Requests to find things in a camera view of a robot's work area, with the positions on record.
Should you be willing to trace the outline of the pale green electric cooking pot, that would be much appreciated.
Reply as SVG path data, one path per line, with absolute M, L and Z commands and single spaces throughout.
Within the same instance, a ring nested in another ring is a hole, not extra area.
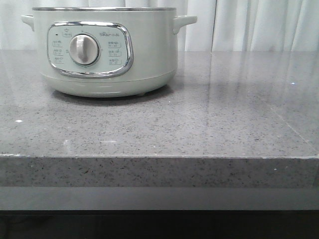
M 172 79 L 177 35 L 196 16 L 174 7 L 34 7 L 21 16 L 36 35 L 40 74 L 69 95 L 142 95 Z

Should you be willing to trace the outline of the white pleated curtain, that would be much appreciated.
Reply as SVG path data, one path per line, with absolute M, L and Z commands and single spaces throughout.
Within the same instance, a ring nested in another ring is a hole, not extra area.
M 316 0 L 3 0 L 0 47 L 33 50 L 35 36 L 21 21 L 33 7 L 174 7 L 197 23 L 178 34 L 179 51 L 318 51 Z

